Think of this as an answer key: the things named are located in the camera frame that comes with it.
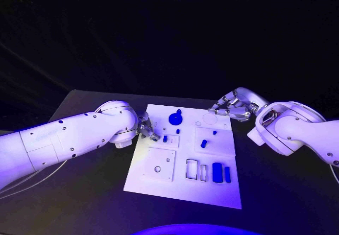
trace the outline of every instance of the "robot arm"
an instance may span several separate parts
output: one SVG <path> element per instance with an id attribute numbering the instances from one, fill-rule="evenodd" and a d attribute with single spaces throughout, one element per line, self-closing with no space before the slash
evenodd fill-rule
<path id="1" fill-rule="evenodd" d="M 129 146 L 136 134 L 155 134 L 148 113 L 136 114 L 125 101 L 110 101 L 88 112 L 0 136 L 0 188 L 25 175 L 78 157 L 109 142 Z"/>
<path id="2" fill-rule="evenodd" d="M 269 103 L 247 88 L 237 88 L 208 109 L 217 115 L 230 116 L 238 121 L 257 116 L 256 127 L 247 134 L 253 141 L 289 156 L 306 145 L 322 160 L 339 166 L 339 120 L 326 121 L 322 115 L 298 102 Z"/>

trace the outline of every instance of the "white board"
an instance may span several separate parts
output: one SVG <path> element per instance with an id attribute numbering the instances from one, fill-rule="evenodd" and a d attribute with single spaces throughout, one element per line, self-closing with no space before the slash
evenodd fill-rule
<path id="1" fill-rule="evenodd" d="M 175 126 L 169 116 L 178 109 L 184 121 Z M 215 116 L 201 109 L 153 104 L 146 111 L 162 139 L 155 142 L 139 137 L 125 191 L 241 209 L 230 117 Z M 187 178 L 188 159 L 198 161 L 197 180 Z M 223 164 L 223 183 L 213 181 L 214 163 Z M 207 166 L 207 182 L 201 176 L 202 165 Z M 230 167 L 231 183 L 226 182 L 226 167 Z"/>

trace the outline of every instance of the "white cable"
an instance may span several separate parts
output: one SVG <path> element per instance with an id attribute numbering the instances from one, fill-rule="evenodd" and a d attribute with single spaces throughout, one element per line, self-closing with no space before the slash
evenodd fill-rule
<path id="1" fill-rule="evenodd" d="M 22 180 L 18 184 L 15 184 L 12 187 L 0 191 L 0 194 L 18 187 L 25 181 L 28 181 L 42 170 L 39 170 L 35 174 L 32 174 L 25 180 Z"/>
<path id="2" fill-rule="evenodd" d="M 25 188 L 24 190 L 21 190 L 21 191 L 12 193 L 11 195 L 8 195 L 8 196 L 5 196 L 5 197 L 0 197 L 0 200 L 5 199 L 6 197 L 9 197 L 9 196 L 12 196 L 12 195 L 15 195 L 15 194 L 18 194 L 18 193 L 21 193 L 22 191 L 31 189 L 32 187 L 35 187 L 44 180 L 47 180 L 47 179 L 54 175 L 54 173 L 62 168 L 62 166 L 64 166 L 65 163 L 67 163 L 67 160 L 64 161 L 64 163 L 61 164 L 61 166 L 57 168 L 57 170 L 50 174 L 50 176 L 45 177 L 38 183 L 35 183 L 32 186 L 29 186 L 29 187 Z"/>
<path id="3" fill-rule="evenodd" d="M 335 170 L 334 170 L 334 166 L 332 166 L 332 165 L 331 165 L 331 171 L 332 171 L 334 176 L 335 176 L 335 179 L 337 179 L 337 181 L 338 181 L 338 183 L 339 183 L 338 175 L 337 175 L 337 173 L 335 173 Z"/>

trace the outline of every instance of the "table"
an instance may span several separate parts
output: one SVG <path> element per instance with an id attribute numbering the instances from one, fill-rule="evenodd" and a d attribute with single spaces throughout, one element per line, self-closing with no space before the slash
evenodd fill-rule
<path id="1" fill-rule="evenodd" d="M 109 100 L 126 100 L 136 110 L 146 110 L 148 104 L 207 109 L 215 102 L 74 90 L 51 121 L 94 111 Z M 247 137 L 254 118 L 231 122 L 243 210 L 125 192 L 135 138 L 123 149 L 109 143 L 71 159 L 37 187 L 0 200 L 0 232 L 126 235 L 169 224 L 201 223 L 263 234 L 339 234 L 339 185 L 329 165 L 305 146 L 289 157 L 266 144 L 257 146 Z"/>

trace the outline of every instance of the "small blue piece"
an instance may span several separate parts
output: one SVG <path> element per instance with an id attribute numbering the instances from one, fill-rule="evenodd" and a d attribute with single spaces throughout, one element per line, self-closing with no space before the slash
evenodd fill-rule
<path id="1" fill-rule="evenodd" d="M 202 142 L 202 148 L 205 148 L 207 147 L 207 140 L 204 140 L 204 142 Z"/>
<path id="2" fill-rule="evenodd" d="M 213 178 L 215 183 L 223 183 L 223 166 L 221 163 L 213 164 Z"/>
<path id="3" fill-rule="evenodd" d="M 171 114 L 169 122 L 174 126 L 178 126 L 182 123 L 182 111 L 179 109 L 175 114 Z"/>
<path id="4" fill-rule="evenodd" d="M 226 181 L 231 183 L 230 167 L 226 167 Z"/>

